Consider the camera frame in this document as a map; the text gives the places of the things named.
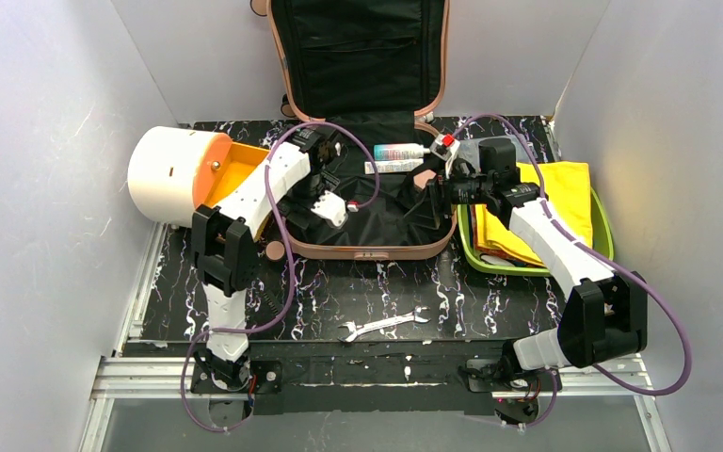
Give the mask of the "yellow snack packet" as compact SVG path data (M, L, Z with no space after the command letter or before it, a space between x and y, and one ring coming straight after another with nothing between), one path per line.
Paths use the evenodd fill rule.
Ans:
M572 233L593 244L591 219L591 185L588 164L580 162L545 163L539 166L545 182L546 196ZM500 220L482 204L475 205L479 241L491 248L500 248L524 261L527 266L543 263L529 247L507 230Z

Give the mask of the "cream cylindrical drum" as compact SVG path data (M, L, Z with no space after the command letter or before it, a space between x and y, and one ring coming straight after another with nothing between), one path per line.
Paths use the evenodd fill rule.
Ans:
M233 140L219 132L155 126L136 145L127 182L137 209L147 218L189 228L198 246L225 231L237 219L251 220L251 210L263 207L261 221L270 215L265 183L252 181L249 202L240 213L218 206L235 194L268 156L268 150Z

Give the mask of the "green plastic tray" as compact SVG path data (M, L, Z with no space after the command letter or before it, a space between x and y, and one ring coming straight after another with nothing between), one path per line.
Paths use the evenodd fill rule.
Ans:
M610 223L603 204L594 189L591 189L591 216L593 228L593 249L608 259L615 257L615 247ZM470 207L458 205L456 207L457 230L460 236L461 247L468 264L478 272L490 275L518 276L528 278L550 277L546 268L528 266L503 266L485 262L474 247L474 227Z

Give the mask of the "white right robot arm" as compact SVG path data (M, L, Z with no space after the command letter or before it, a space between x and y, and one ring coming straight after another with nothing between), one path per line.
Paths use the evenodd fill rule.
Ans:
M458 157L459 140L438 135L427 161L413 171L434 171L425 193L434 215L453 204L483 204L530 247L567 299L556 328L517 339L503 348L494 367L505 379L546 368L583 368L642 351L647 343L648 301L641 279L621 275L586 246L560 217L545 192L544 178L522 180L513 145L480 151L474 166Z

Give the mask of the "white printed garment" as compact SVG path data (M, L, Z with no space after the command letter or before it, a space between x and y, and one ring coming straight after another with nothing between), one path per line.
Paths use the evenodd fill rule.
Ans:
M509 266L509 267L525 267L526 263L524 261L521 261L519 259L514 259L511 256L508 255L500 255L500 254L486 254L481 253L479 255L479 259L491 266Z

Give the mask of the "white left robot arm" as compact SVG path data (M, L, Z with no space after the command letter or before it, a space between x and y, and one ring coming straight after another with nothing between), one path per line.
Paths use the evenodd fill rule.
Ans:
M206 347L217 359L239 362L257 331L246 326L246 292L257 277L257 241L266 221L286 231L280 201L292 194L297 213L335 228L345 224L346 202L325 170L340 151L340 131L315 121L290 129L248 174L233 179L227 194L196 207L191 249L208 302Z

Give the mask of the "pink hard-shell suitcase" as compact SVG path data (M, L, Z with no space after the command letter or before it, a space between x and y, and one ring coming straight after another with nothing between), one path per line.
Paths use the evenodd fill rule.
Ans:
M377 144L426 145L437 132L416 117L434 111L445 89L447 1L254 1L271 27L286 104L301 121L340 128L342 148L328 169L346 202L333 228L280 201L294 252L313 259L422 260L450 241L443 232L408 227L402 195L407 172L364 173Z

